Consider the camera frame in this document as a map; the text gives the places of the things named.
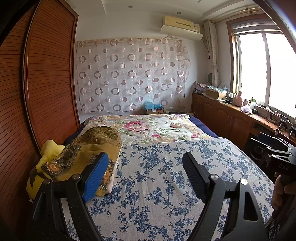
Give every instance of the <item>window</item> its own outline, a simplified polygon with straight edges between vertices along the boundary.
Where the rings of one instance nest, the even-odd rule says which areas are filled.
[[[296,54],[288,40],[268,18],[230,27],[235,48],[232,91],[295,119]]]

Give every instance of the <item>human hand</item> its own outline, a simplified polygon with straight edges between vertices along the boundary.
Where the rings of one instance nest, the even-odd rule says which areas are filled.
[[[282,195],[284,193],[296,195],[296,181],[286,186],[283,186],[283,184],[281,183],[281,176],[278,176],[274,184],[274,192],[271,198],[271,206],[273,209],[278,210],[279,207],[282,206]]]

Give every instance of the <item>cardboard box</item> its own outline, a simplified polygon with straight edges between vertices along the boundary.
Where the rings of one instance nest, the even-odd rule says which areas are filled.
[[[164,109],[148,109],[146,110],[147,115],[153,115],[153,114],[163,114]]]
[[[220,93],[216,90],[206,89],[205,94],[213,99],[223,99],[226,96],[227,92],[225,91],[224,93]]]

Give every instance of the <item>window pane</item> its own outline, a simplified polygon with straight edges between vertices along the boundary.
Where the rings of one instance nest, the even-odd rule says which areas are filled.
[[[266,52],[262,34],[240,36],[242,51],[242,97],[265,102]]]
[[[296,55],[283,34],[266,34],[270,55],[269,105],[295,118]]]

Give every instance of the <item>curtain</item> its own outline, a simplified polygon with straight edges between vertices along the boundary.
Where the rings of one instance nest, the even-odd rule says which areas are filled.
[[[218,42],[215,24],[210,20],[204,23],[205,26],[205,36],[207,40],[207,47],[211,60],[213,85],[218,87],[220,84],[219,74],[218,74]]]
[[[166,111],[185,108],[190,60],[181,40],[97,39],[76,42],[75,48],[81,113],[134,115],[143,113],[146,100]]]

